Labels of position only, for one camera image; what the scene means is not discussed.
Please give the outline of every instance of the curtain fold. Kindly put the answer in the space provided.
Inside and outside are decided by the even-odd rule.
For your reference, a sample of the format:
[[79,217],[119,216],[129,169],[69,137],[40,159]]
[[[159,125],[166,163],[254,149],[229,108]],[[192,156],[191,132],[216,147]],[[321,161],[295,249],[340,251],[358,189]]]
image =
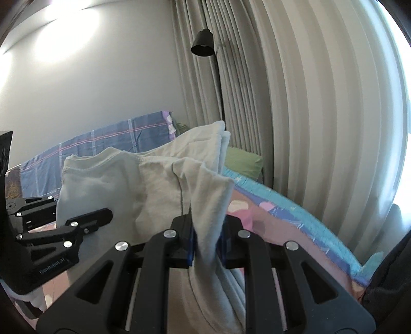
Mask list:
[[[192,36],[204,27],[215,35],[233,145],[262,154],[266,184],[366,261],[393,203],[407,138],[404,73],[377,3],[174,2],[202,11],[201,23],[191,13],[198,21]],[[192,36],[178,49],[189,50]],[[185,61],[193,60],[187,54]],[[186,92],[194,101],[190,94],[199,89]],[[208,115],[205,107],[198,112]]]
[[[208,28],[220,69],[227,130],[232,146],[263,156],[264,183],[272,187],[273,134],[271,101],[261,44],[242,0],[172,1],[176,45],[190,125],[220,119],[217,86],[207,86],[212,57],[191,54],[197,32]],[[207,66],[198,63],[207,62]],[[216,76],[212,75],[215,84]],[[212,96],[209,103],[200,103]]]
[[389,27],[372,0],[250,6],[277,100],[275,189],[364,262],[392,205],[406,149],[405,80]]

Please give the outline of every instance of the silver bolt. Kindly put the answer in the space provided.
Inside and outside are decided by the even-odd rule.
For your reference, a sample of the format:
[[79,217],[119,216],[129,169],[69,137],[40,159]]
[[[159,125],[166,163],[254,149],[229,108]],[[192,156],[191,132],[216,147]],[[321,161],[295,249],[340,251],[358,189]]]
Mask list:
[[237,232],[237,235],[238,235],[240,238],[247,239],[247,238],[249,238],[249,237],[251,236],[251,233],[250,233],[250,231],[247,231],[247,230],[239,230],[239,231]]
[[285,248],[287,248],[289,251],[296,251],[298,247],[298,243],[296,243],[295,241],[287,241],[285,244]]
[[163,235],[165,238],[172,239],[177,236],[177,232],[175,230],[165,230]]
[[125,251],[128,248],[128,243],[125,241],[119,241],[118,243],[115,244],[115,248],[118,251]]

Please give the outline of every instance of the bed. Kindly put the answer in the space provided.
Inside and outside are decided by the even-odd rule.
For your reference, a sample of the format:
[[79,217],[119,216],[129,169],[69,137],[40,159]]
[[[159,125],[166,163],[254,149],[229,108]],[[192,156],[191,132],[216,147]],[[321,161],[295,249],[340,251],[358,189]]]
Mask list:
[[[96,155],[110,146],[144,152],[175,137],[175,122],[168,111],[90,131],[11,168],[6,174],[6,197],[51,195],[58,199],[61,171],[67,156]],[[367,286],[375,268],[369,268],[370,264],[368,268],[362,267],[350,250],[315,217],[272,189],[239,173],[225,168],[224,175],[235,182],[228,213],[241,218],[247,229],[275,244],[297,241],[352,295]],[[44,287],[45,294],[50,291],[52,300],[67,288],[67,282],[62,283],[62,280],[60,278],[60,287],[55,282]]]

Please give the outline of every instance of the lamp pole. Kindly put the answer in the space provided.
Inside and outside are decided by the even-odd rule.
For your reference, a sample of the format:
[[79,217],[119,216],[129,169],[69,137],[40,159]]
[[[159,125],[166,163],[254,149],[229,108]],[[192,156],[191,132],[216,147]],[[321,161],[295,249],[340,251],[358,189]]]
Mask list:
[[191,47],[191,52],[199,57],[214,56],[215,67],[217,70],[217,85],[218,94],[221,106],[221,119],[226,122],[226,115],[224,112],[223,91],[221,86],[220,68],[218,66],[217,54],[214,50],[214,36],[209,29],[203,29],[197,34],[194,43]]

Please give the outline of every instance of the white t-shirt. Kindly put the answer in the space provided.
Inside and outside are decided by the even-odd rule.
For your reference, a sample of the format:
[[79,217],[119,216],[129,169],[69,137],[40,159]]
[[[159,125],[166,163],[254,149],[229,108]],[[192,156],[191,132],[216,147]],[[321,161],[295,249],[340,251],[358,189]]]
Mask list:
[[118,241],[147,242],[188,213],[197,233],[193,266],[170,270],[168,332],[243,333],[244,278],[226,270],[215,253],[233,181],[221,175],[229,132],[223,122],[194,128],[145,153],[107,148],[94,157],[65,160],[57,227],[102,208],[113,219],[85,236],[75,281]]

